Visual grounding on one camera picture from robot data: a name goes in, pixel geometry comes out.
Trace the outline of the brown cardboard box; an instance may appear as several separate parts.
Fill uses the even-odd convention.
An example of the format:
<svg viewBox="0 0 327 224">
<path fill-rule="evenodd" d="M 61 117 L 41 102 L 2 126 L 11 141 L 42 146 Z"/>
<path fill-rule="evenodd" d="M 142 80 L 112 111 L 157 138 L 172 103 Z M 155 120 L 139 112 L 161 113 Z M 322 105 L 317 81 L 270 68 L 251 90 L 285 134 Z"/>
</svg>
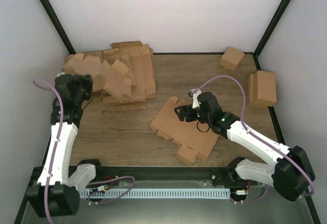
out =
<svg viewBox="0 0 327 224">
<path fill-rule="evenodd" d="M 187 166 L 192 166 L 197 158 L 203 161 L 208 159 L 219 136 L 212 131 L 206 132 L 206 124 L 179 120 L 174 109 L 188 103 L 176 96 L 170 97 L 150 123 L 150 128 L 157 136 L 179 146 L 175 157 Z"/>
</svg>

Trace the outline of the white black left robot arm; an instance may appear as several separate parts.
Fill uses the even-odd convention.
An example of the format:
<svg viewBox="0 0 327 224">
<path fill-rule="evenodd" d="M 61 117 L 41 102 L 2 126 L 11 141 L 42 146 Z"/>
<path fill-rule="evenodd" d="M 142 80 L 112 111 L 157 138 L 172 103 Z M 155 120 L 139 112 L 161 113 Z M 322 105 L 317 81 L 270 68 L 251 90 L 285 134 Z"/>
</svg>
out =
<svg viewBox="0 0 327 224">
<path fill-rule="evenodd" d="M 75 138 L 83 115 L 82 104 L 91 100 L 92 77 L 89 74 L 60 73 L 51 85 L 43 81 L 45 90 L 55 94 L 51 113 L 51 137 L 45 164 L 40 176 L 27 188 L 26 198 L 41 218 L 53 223 L 53 217 L 75 215 L 80 194 L 91 182 L 104 180 L 103 170 L 90 162 L 77 166 L 68 174 Z"/>
</svg>

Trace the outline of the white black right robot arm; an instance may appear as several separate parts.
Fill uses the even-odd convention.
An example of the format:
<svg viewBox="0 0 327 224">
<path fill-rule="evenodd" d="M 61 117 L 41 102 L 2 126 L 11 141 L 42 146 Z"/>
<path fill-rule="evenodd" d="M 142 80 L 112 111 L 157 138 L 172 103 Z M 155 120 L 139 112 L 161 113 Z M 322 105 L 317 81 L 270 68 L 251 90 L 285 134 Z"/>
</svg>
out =
<svg viewBox="0 0 327 224">
<path fill-rule="evenodd" d="M 283 198 L 295 201 L 306 189 L 314 190 L 315 174 L 306 152 L 299 146 L 275 142 L 245 124 L 239 117 L 224 112 L 211 92 L 189 92 L 192 104 L 174 109 L 180 121 L 205 123 L 217 135 L 248 149 L 263 163 L 237 158 L 227 171 L 234 185 L 253 180 L 273 187 Z"/>
</svg>

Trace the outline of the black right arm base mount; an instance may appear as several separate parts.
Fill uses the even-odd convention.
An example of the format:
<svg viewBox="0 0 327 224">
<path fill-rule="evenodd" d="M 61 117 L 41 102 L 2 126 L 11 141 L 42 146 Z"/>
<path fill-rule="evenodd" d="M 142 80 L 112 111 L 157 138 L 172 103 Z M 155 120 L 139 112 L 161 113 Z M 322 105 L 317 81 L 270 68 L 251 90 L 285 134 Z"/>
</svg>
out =
<svg viewBox="0 0 327 224">
<path fill-rule="evenodd" d="M 226 167 L 214 167 L 211 170 L 212 185 L 225 188 L 241 187 L 248 185 L 248 180 L 241 179 L 236 173 L 236 166 L 244 157 L 236 157 Z"/>
</svg>

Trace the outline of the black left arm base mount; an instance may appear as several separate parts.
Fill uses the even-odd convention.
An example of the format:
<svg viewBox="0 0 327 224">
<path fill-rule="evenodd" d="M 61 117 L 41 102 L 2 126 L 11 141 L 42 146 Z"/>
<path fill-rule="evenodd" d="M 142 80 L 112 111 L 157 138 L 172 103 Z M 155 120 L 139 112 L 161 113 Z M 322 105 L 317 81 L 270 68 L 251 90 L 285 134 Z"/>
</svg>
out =
<svg viewBox="0 0 327 224">
<path fill-rule="evenodd" d="M 104 166 L 102 166 L 99 159 L 85 159 L 81 160 L 77 166 L 82 164 L 92 164 L 95 166 L 96 169 L 96 176 L 94 179 L 91 180 L 91 183 L 93 182 L 100 182 L 105 180 L 111 180 L 113 179 L 113 175 L 109 174 L 109 171 L 107 171 Z"/>
</svg>

